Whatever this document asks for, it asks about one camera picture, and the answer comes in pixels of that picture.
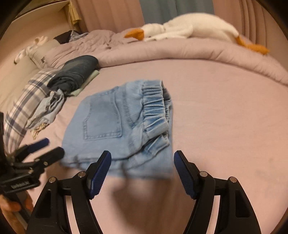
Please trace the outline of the person's left hand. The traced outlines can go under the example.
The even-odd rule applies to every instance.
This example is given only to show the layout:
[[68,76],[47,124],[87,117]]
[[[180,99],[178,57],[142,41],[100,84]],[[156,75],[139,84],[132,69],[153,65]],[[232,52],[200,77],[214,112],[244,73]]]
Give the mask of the person's left hand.
[[19,203],[11,201],[4,195],[1,195],[1,211],[5,219],[16,233],[25,233],[26,230],[15,215],[15,213],[20,210],[21,205]]

